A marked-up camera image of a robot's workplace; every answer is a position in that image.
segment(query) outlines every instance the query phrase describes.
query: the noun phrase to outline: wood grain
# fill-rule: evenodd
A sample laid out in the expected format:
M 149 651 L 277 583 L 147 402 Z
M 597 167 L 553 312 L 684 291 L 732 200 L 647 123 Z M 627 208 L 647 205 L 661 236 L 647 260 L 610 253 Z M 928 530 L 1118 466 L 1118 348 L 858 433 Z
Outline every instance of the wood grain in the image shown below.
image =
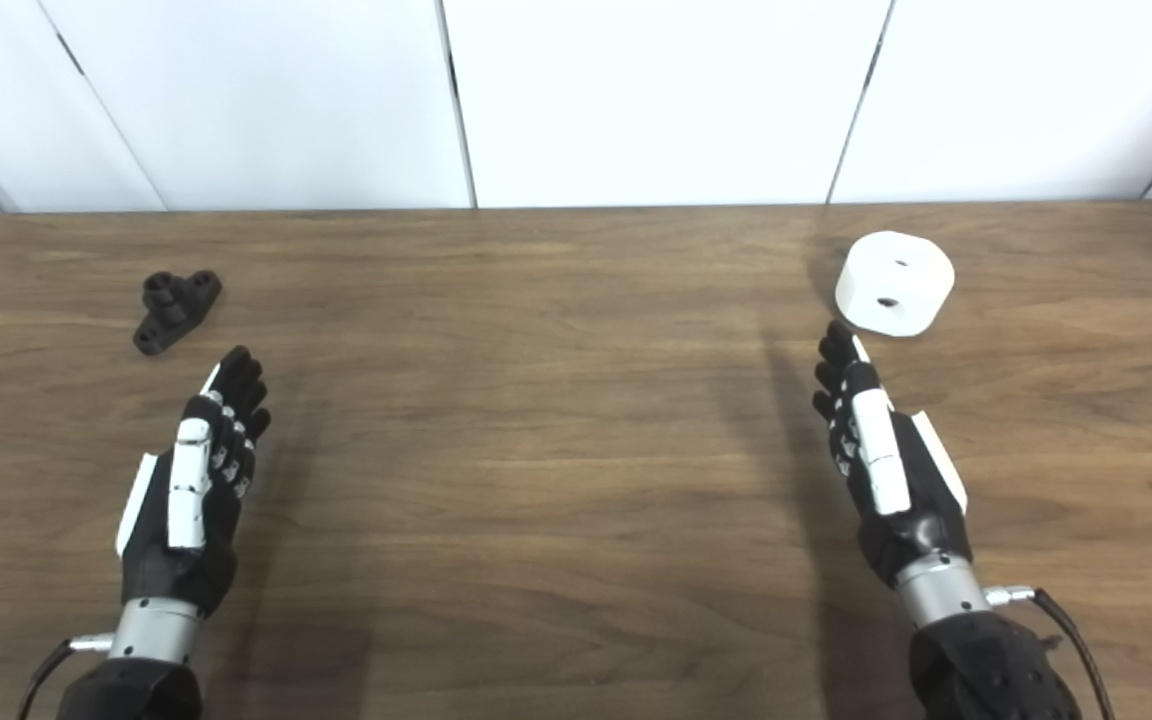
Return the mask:
M 1152 202 L 0 215 L 0 717 L 109 629 L 138 456 L 238 342 L 275 419 L 207 717 L 919 717 L 808 402 L 884 228 L 957 266 L 924 338 L 867 342 L 982 578 L 1051 589 L 1152 717 Z M 137 355 L 142 278 L 199 268 L 211 318 Z

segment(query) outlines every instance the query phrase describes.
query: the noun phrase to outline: panel seam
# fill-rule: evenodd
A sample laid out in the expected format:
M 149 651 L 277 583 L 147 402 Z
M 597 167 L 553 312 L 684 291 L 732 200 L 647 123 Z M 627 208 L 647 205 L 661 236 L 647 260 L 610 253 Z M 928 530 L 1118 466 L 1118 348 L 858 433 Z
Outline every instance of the panel seam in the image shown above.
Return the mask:
M 479 209 L 479 192 L 473 182 L 473 162 L 470 159 L 470 138 L 465 132 L 465 112 L 461 109 L 461 86 L 456 77 L 456 60 L 452 58 L 452 32 L 447 26 L 447 8 L 444 0 L 434 0 L 438 15 L 438 33 L 444 41 L 444 59 L 447 61 L 447 88 L 452 93 L 452 114 L 456 119 L 456 136 L 461 143 L 461 165 L 465 168 L 465 187 L 470 191 L 470 209 Z
M 882 40 L 887 38 L 887 25 L 892 22 L 892 13 L 896 10 L 896 0 L 887 3 L 887 14 L 882 17 L 882 29 L 878 31 L 878 41 L 874 41 L 874 53 L 869 56 L 869 69 L 865 70 L 865 82 L 861 83 L 861 93 L 856 96 L 856 106 L 851 109 L 851 123 L 847 124 L 847 135 L 842 138 L 842 149 L 838 151 L 838 165 L 833 168 L 833 177 L 829 179 L 829 190 L 824 196 L 824 204 L 833 204 L 833 191 L 838 188 L 838 177 L 842 174 L 842 164 L 847 159 L 847 147 L 851 146 L 851 132 L 855 132 L 856 120 L 861 119 L 861 106 L 865 104 L 865 94 L 869 92 L 869 82 L 874 77 L 874 68 L 878 67 L 878 56 L 882 54 Z
M 65 40 L 65 37 L 60 32 L 60 28 L 56 26 L 56 21 L 51 18 L 51 14 L 47 13 L 47 8 L 44 3 L 41 3 L 41 0 L 36 0 L 36 3 L 38 5 L 38 10 L 41 10 L 41 16 L 46 18 L 47 24 L 51 25 L 51 31 L 55 32 L 56 37 L 60 38 L 60 45 L 65 47 L 65 53 L 69 54 L 69 59 L 74 62 L 74 68 L 78 69 L 78 75 L 82 76 L 83 82 L 88 84 L 88 91 L 91 91 L 93 99 L 96 99 L 96 105 L 99 106 L 101 113 L 105 115 L 105 119 L 109 120 L 109 127 L 114 128 L 114 134 L 118 135 L 118 139 L 123 142 L 123 147 L 127 149 L 127 154 L 131 157 L 132 162 L 136 162 L 136 168 L 141 170 L 141 175 L 145 177 L 145 182 L 150 185 L 150 191 L 154 192 L 154 197 L 159 200 L 159 205 L 162 211 L 170 210 L 162 197 L 162 191 L 159 190 L 159 185 L 154 182 L 154 177 L 151 176 L 150 170 L 145 167 L 145 164 L 142 162 L 141 156 L 136 154 L 136 149 L 132 149 L 132 143 L 127 139 L 127 135 L 123 134 L 123 128 L 118 126 L 113 113 L 109 113 L 109 106 L 105 105 L 104 97 L 100 97 L 100 92 L 96 90 L 96 85 L 93 85 L 91 76 L 88 76 L 88 74 L 83 71 L 77 56 L 74 55 L 74 51 L 70 50 L 68 41 Z

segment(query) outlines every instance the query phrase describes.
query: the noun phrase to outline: white cylindrical object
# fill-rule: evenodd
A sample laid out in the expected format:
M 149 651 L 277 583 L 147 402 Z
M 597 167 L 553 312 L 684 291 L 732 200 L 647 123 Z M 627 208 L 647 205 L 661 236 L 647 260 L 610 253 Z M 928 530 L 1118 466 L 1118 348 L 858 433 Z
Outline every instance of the white cylindrical object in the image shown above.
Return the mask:
M 833 297 L 856 327 L 909 338 L 932 324 L 952 288 L 954 264 L 937 243 L 874 232 L 852 243 Z

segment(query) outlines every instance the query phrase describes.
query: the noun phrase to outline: black mount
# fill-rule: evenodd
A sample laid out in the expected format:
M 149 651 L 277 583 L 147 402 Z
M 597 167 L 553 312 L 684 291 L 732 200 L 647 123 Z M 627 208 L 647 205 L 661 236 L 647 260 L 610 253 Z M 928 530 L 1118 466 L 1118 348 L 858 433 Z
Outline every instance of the black mount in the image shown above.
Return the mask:
M 119 657 L 65 689 L 60 720 L 197 720 L 198 680 L 184 665 Z
M 925 626 L 909 659 L 927 720 L 1083 718 L 1043 642 L 995 612 L 963 612 Z
M 157 355 L 173 347 L 189 331 L 197 328 L 220 295 L 220 278 L 211 270 L 182 278 L 168 272 L 145 278 L 141 296 L 150 314 L 132 334 L 132 344 L 145 355 Z

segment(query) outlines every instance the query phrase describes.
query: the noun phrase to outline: hole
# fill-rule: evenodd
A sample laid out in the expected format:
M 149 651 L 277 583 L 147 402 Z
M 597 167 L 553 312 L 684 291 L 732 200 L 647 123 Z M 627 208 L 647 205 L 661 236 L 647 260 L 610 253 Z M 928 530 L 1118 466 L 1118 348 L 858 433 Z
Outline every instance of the hole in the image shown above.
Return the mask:
M 172 273 L 154 273 L 145 278 L 145 290 L 162 291 L 172 287 Z

